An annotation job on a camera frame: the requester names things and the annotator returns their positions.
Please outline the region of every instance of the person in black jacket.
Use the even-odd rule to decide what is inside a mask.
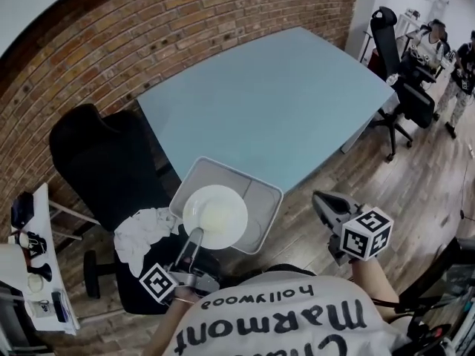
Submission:
[[[472,30],[471,41],[463,44],[455,54],[456,65],[451,75],[445,92],[440,98],[437,112],[434,113],[434,120],[439,120],[441,114],[447,109],[449,101],[457,95],[457,103],[453,109],[451,119],[445,123],[448,133],[453,139],[457,137],[455,127],[462,117],[468,100],[474,91],[475,86],[475,30]]]

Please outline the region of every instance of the white cloth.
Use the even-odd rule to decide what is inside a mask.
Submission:
[[[390,356],[409,341],[406,332],[341,278],[260,280],[195,303],[164,356]]]
[[[143,258],[152,244],[181,224],[168,208],[147,208],[125,219],[114,231],[114,246],[120,261],[128,263],[134,277],[140,277]]]

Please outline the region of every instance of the chair armrest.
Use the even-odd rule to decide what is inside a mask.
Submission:
[[[418,70],[418,72],[420,72],[428,82],[431,82],[431,83],[437,82],[434,76],[423,67],[416,66],[416,70]]]
[[[430,105],[431,101],[424,96],[422,93],[418,92],[415,88],[412,88],[411,86],[407,85],[404,83],[402,87],[406,90],[406,92],[410,93],[414,97],[416,97],[419,101],[423,102],[426,105]]]

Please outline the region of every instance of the light blue table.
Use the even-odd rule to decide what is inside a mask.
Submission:
[[[207,156],[287,192],[393,92],[337,47],[293,28],[213,56],[138,100],[182,180]]]

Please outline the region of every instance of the mug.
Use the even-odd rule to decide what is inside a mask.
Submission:
[[[52,317],[56,315],[53,304],[49,303],[47,300],[39,302],[28,300],[27,304],[30,308],[30,314],[32,317]]]
[[[19,244],[22,248],[30,247],[30,238],[24,232],[17,231],[14,235],[8,237],[9,244]]]

